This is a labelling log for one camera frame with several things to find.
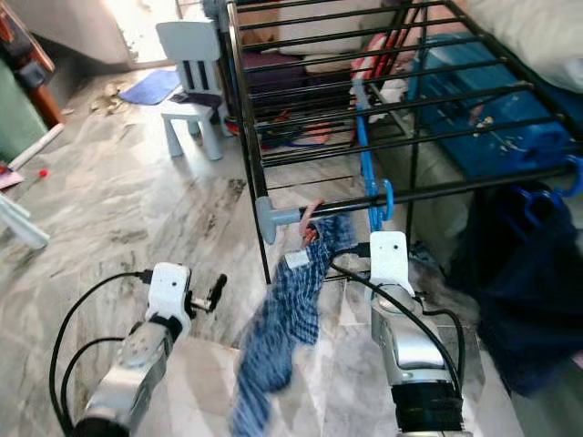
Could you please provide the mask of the blue plaid shirt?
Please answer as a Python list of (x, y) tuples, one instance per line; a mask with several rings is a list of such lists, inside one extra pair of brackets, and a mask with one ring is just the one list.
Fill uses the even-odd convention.
[(286, 251), (276, 267), (258, 315), (251, 321), (237, 371), (230, 437), (265, 437), (270, 397), (286, 390), (294, 375), (294, 353), (318, 339), (318, 296), (339, 251), (353, 249), (349, 215), (317, 218), (320, 237), (307, 249)]

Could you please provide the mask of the blue floor mat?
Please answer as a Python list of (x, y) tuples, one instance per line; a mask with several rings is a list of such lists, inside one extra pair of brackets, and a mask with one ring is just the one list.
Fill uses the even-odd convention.
[(119, 98), (130, 104), (154, 106), (168, 99), (179, 85), (179, 75), (175, 70), (153, 70), (128, 90), (121, 91)]

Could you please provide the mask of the dark navy garment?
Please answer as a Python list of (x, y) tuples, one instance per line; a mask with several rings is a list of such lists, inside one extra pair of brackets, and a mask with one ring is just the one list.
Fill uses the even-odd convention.
[(475, 192), (446, 286), (479, 307), (477, 331), (509, 391), (543, 390), (583, 352), (583, 249), (570, 208), (522, 212), (518, 188)]

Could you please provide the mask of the brown wooden post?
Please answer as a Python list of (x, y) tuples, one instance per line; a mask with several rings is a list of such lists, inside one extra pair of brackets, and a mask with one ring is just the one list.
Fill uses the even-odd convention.
[(61, 109), (46, 84), (54, 64), (4, 0), (0, 0), (0, 50), (42, 120), (49, 127), (62, 124)]

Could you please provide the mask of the white tube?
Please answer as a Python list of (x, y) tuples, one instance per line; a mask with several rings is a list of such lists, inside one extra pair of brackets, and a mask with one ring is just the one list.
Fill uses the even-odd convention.
[(41, 138), (35, 141), (33, 145), (30, 145), (27, 149), (21, 151), (21, 153), (18, 154), (16, 158), (12, 159), (12, 161), (9, 161), (7, 164), (8, 169), (13, 171), (21, 169), (21, 167), (23, 167), (26, 162), (30, 161), (30, 159), (33, 157), (36, 157), (36, 155), (41, 153), (41, 151), (45, 149), (50, 142), (53, 142), (55, 138), (63, 132), (64, 127), (66, 127), (66, 125), (61, 122), (61, 124), (57, 124), (55, 127), (47, 130), (47, 132), (42, 135)]

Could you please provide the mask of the black metal drying rack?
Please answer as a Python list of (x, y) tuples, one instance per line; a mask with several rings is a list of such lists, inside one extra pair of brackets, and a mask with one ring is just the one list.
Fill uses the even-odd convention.
[[(471, 192), (574, 174), (568, 160), (508, 174), (470, 178), (424, 128), (419, 109), (432, 98), (411, 99), (412, 79), (424, 70), (430, 35), (467, 33), (486, 46), (517, 83), (489, 96), (532, 92), (548, 120), (570, 134), (570, 157), (583, 158), (583, 114), (573, 117), (549, 84), (503, 42), (488, 33), (457, 0), (225, 0), (210, 12), (220, 33), (229, 120), (245, 159), (251, 212), (263, 275), (273, 275), (280, 250), (305, 208), (325, 201), (316, 217), (355, 215), (382, 207), (382, 182), (394, 191), (392, 219), (383, 228), (416, 240), (420, 207)], [(363, 81), (368, 108), (355, 109), (353, 79)], [(354, 121), (366, 116), (368, 146), (359, 148)], [(379, 193), (367, 196), (361, 151), (370, 151)]]

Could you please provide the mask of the green bin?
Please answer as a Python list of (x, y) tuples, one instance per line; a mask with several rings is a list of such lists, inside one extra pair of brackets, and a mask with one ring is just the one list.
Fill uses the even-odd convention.
[(0, 66), (0, 154), (9, 167), (47, 134), (46, 122), (16, 82), (8, 67)]

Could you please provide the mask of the blue plastic storage box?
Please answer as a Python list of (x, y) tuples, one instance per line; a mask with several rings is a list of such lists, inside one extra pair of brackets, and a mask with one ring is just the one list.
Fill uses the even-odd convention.
[(517, 77), (469, 34), (430, 35), (424, 70), (411, 82), (411, 99), (432, 98), (419, 119), (438, 145), (470, 178), (483, 178), (567, 161), (569, 132), (548, 120), (548, 109), (529, 91), (489, 96), (487, 90), (517, 83)]

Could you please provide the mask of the blue plastic hanger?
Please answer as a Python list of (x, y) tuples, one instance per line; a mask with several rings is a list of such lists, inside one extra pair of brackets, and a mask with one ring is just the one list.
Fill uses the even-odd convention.
[(524, 204), (522, 212), (529, 217), (529, 220), (536, 221), (538, 218), (538, 209), (548, 209), (554, 211), (565, 207), (565, 199), (583, 193), (583, 158), (570, 157), (568, 162), (572, 167), (574, 182), (567, 188), (536, 188), (536, 190), (527, 190), (527, 188), (518, 188), (517, 193)]
[[(359, 78), (353, 79), (353, 96), (355, 99), (355, 109), (363, 111), (368, 108), (368, 98), (363, 88), (363, 81)], [(357, 140), (359, 148), (368, 146), (368, 133), (366, 116), (358, 114), (354, 121), (355, 140)], [(361, 158), (361, 174), (363, 178), (363, 187), (367, 196), (375, 196), (379, 193), (378, 183), (376, 183), (375, 172), (373, 167), (373, 158), (370, 151), (364, 150), (359, 154)], [(383, 212), (377, 207), (370, 207), (367, 209), (368, 225), (370, 230), (383, 229)]]
[(384, 179), (382, 182), (384, 192), (384, 204), (382, 207), (371, 208), (370, 211), (370, 226), (373, 230), (380, 230), (383, 228), (384, 222), (392, 219), (394, 213), (394, 188), (390, 179)]

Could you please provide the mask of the brown crumpled scraps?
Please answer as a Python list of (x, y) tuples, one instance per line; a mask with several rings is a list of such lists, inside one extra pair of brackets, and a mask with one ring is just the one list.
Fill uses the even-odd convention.
[(121, 96), (126, 87), (126, 82), (106, 83), (99, 95), (91, 101), (90, 111), (101, 116), (113, 116), (128, 111), (129, 102)]

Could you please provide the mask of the beige pillow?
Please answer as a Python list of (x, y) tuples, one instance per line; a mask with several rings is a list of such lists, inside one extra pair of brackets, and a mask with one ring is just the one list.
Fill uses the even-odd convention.
[(583, 0), (469, 0), (469, 13), (530, 67), (583, 61)]

